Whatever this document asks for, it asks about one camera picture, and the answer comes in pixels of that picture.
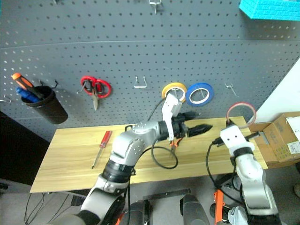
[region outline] wooden table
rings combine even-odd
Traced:
[[[232,120],[238,125],[245,124],[243,117],[234,117]],[[179,160],[177,168],[166,170],[158,167],[152,161],[150,151],[148,151],[136,164],[136,176],[132,176],[131,183],[207,175],[205,167],[207,148],[215,138],[219,137],[221,129],[225,127],[225,118],[185,122],[189,127],[202,123],[211,124],[213,128],[205,134],[184,138],[181,141],[176,150]],[[30,192],[57,192],[91,188],[108,161],[114,138],[124,131],[124,126],[57,129]],[[99,144],[107,130],[112,130],[112,136],[97,165],[92,170],[91,166],[99,151]],[[244,129],[243,134],[250,134],[249,129]],[[255,141],[252,140],[252,142],[255,144],[257,161],[263,168],[267,168]],[[159,142],[157,145],[170,147],[167,140]],[[169,152],[155,150],[155,153],[159,162],[164,165],[173,165],[174,159],[169,156]],[[212,174],[232,173],[233,171],[228,149],[225,146],[212,147],[209,164]]]

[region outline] floor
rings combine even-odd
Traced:
[[[273,191],[280,217],[288,225],[300,225],[300,198],[293,192],[293,186],[300,183],[300,174],[295,166],[266,170],[267,183]],[[143,199],[146,195],[167,193],[183,189],[190,189],[191,193],[197,196],[203,205],[210,224],[213,218],[209,215],[209,207],[213,203],[213,185],[207,176],[185,178],[177,180],[147,182],[134,184],[131,186],[131,202]],[[238,197],[236,191],[225,188],[229,194]],[[0,195],[0,224],[1,225],[21,225],[24,224],[24,213],[29,194],[3,194]],[[40,201],[41,194],[33,194],[28,205],[28,214]],[[182,195],[151,200],[153,207],[152,221],[154,225],[183,224],[180,215],[179,200]],[[70,207],[72,196],[65,193],[46,194],[44,205],[30,225],[46,224],[58,211],[63,201],[65,203],[58,212],[60,214],[75,214],[80,207]],[[232,201],[225,198],[227,204]]]

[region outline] screwdriver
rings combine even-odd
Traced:
[[[111,130],[105,132],[105,135],[104,135],[104,137],[103,137],[103,139],[101,141],[101,144],[100,144],[100,150],[99,150],[99,152],[98,152],[98,154],[97,154],[97,156],[95,158],[95,161],[94,161],[94,163],[92,165],[92,169],[95,167],[95,165],[96,165],[96,163],[97,163],[97,161],[98,161],[98,159],[99,159],[99,157],[100,157],[103,149],[106,147],[106,144],[108,143],[108,140],[111,137],[111,135],[112,135],[112,131]]]
[[[15,73],[11,77],[24,90],[30,91],[32,94],[36,95],[39,99],[42,99],[44,97],[44,95],[39,91],[37,91],[32,85],[32,83],[30,83],[30,81],[27,80],[25,77],[23,77],[20,73]]]

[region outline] screwdriver handle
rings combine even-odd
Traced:
[[[39,99],[44,97],[44,95],[42,93],[40,93],[39,91],[37,91],[34,88],[33,84],[30,83],[30,81],[27,80],[25,77],[23,77],[20,73],[15,73],[11,77],[24,90],[30,91],[31,93],[35,94]]]
[[[104,135],[104,137],[103,137],[103,139],[101,141],[101,144],[100,144],[101,148],[105,148],[106,147],[106,144],[108,143],[108,140],[111,137],[111,135],[112,135],[112,131],[111,130],[105,132],[105,135]]]

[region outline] tool holder cup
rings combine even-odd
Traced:
[[[68,114],[57,100],[52,88],[48,86],[37,86],[35,89],[44,95],[44,99],[39,102],[31,103],[22,97],[22,101],[52,124],[60,124],[66,121]]]

